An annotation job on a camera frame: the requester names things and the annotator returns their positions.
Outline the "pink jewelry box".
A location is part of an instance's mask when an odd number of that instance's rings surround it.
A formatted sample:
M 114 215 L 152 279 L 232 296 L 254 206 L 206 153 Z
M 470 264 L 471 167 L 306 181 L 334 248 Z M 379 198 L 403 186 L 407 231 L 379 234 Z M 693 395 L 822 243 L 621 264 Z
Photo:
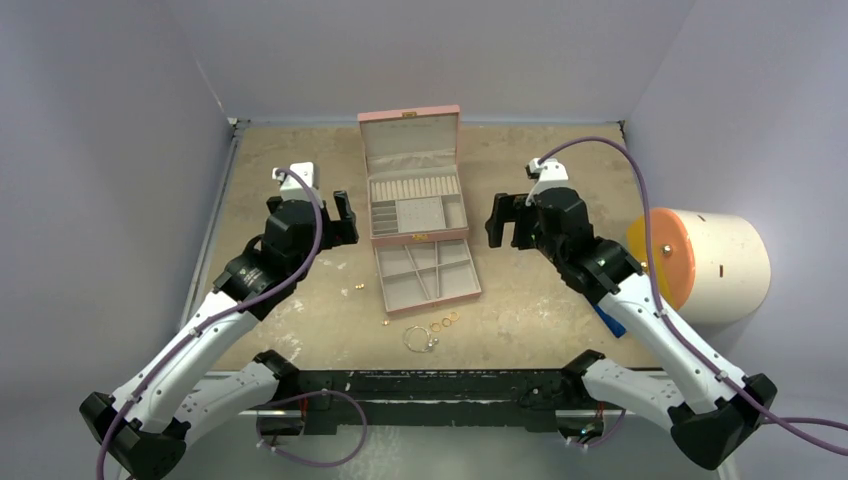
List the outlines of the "pink jewelry box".
M 459 107 L 367 112 L 357 120 L 387 313 L 480 296 L 458 168 Z

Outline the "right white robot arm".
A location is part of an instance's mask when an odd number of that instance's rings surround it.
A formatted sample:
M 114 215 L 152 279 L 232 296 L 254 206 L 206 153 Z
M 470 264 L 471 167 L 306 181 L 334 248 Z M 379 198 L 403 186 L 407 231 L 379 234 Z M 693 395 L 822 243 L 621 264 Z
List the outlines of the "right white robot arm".
M 694 464 L 715 470 L 763 423 L 777 388 L 764 374 L 747 375 L 718 354 L 663 299 L 650 277 L 618 242 L 595 235 L 585 202 L 557 187 L 535 196 L 498 193 L 485 223 L 488 244 L 535 249 L 564 283 L 610 315 L 647 347 L 667 375 L 660 381 L 591 350 L 568 364 L 564 399 L 576 407 L 611 402 L 670 433 Z

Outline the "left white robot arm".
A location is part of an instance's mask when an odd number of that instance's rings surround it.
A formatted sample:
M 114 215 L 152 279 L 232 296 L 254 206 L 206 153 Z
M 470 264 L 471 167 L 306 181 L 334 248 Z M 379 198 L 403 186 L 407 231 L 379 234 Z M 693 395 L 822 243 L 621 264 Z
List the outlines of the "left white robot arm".
M 274 350 L 203 389 L 217 360 L 292 295 L 318 253 L 359 240 L 348 195 L 336 191 L 330 219 L 312 188 L 268 200 L 270 216 L 215 280 L 192 318 L 142 370 L 111 393 L 93 392 L 79 411 L 100 448 L 95 476 L 114 459 L 133 479 L 162 479 L 187 450 L 253 407 L 310 406 L 334 397 L 328 387 L 305 390 L 300 371 Z

